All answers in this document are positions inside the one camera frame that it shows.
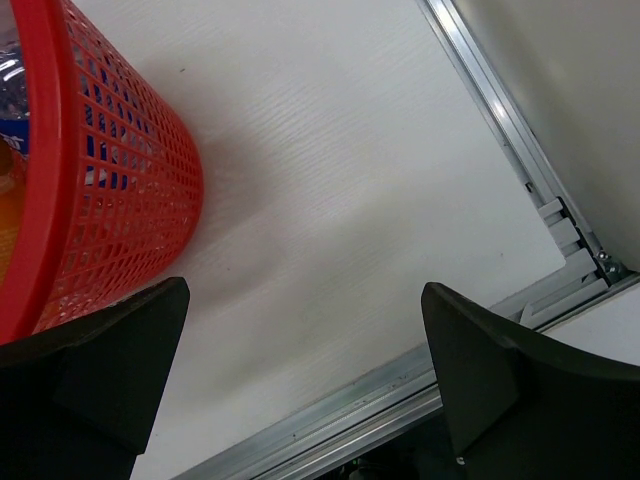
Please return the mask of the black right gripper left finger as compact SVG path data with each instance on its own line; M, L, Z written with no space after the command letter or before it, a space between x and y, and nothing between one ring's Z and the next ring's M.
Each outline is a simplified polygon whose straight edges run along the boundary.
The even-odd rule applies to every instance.
M168 278L1 348L1 476L128 479L146 451L190 300Z

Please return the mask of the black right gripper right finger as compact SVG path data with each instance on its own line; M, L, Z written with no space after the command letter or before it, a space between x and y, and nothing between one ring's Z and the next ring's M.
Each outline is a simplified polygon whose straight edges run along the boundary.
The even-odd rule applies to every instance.
M422 316L469 479L636 479L639 369L425 285Z

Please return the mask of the orange juice bottle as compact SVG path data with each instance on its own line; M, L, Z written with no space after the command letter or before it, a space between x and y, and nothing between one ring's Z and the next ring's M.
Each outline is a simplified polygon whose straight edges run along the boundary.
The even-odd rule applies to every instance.
M21 158L4 140L1 141L0 181L0 277L4 282L21 227L26 193Z

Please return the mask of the blue label water bottle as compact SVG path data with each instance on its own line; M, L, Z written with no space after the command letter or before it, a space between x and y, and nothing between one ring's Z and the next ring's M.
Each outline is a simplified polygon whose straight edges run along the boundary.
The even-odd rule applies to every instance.
M29 155L29 121L26 69L17 27L1 27L1 141L4 140L21 158L24 173ZM85 185L125 190L128 177L119 180L117 173L85 167Z

